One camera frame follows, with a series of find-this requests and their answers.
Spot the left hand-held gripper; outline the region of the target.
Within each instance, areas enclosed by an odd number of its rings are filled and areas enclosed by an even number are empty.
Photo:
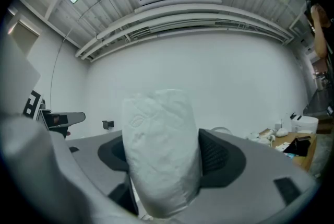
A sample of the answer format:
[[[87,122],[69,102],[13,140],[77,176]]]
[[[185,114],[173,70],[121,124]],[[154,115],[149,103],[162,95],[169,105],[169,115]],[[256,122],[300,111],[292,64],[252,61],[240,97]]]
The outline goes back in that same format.
[[[9,35],[1,36],[1,124],[24,116],[31,93],[40,79],[39,72]],[[54,124],[78,124],[86,119],[83,112],[53,112]],[[71,133],[68,127],[51,127],[64,139]]]

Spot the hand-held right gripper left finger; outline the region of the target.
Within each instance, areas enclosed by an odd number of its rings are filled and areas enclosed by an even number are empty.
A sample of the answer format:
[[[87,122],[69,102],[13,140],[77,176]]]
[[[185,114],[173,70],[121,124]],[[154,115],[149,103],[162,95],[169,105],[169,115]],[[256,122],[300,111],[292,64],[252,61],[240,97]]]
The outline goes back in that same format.
[[[87,216],[137,216],[122,132],[66,141],[52,132],[59,168]]]

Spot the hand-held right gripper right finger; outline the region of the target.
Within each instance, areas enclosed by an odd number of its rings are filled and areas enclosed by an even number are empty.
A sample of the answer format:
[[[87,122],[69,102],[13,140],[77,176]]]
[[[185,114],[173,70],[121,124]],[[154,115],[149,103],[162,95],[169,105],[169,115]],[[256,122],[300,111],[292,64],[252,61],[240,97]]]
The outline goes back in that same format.
[[[292,223],[312,200],[315,179],[277,150],[200,129],[202,176],[180,223]]]

